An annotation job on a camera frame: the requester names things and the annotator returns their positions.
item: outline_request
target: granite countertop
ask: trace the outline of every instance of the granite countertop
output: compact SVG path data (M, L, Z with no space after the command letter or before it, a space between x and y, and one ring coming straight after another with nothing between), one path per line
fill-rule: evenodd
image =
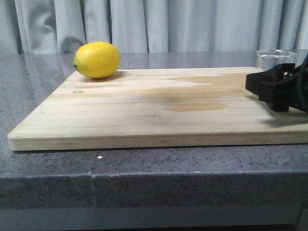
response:
M73 73L73 58L0 54L0 210L308 202L306 144L11 151L8 132ZM124 53L120 68L254 65L254 51Z

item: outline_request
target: curtain fold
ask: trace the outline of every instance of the curtain fold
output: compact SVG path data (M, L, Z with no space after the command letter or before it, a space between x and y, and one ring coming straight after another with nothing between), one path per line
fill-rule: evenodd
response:
M308 0L0 0L0 53L308 49Z

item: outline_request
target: cutting board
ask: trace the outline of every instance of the cutting board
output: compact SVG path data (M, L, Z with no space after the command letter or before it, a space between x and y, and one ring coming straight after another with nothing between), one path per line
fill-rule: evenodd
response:
M8 134L12 150L306 143L308 115L270 111L252 67L74 72Z

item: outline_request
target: white curtain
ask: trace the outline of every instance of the white curtain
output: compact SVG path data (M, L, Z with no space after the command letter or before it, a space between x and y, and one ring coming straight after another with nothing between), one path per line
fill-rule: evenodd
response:
M0 0L0 53L308 49L308 0Z

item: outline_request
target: curtain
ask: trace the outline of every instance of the curtain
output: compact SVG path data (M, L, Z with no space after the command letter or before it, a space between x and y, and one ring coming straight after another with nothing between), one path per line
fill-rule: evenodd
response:
M308 49L308 0L0 0L0 53Z

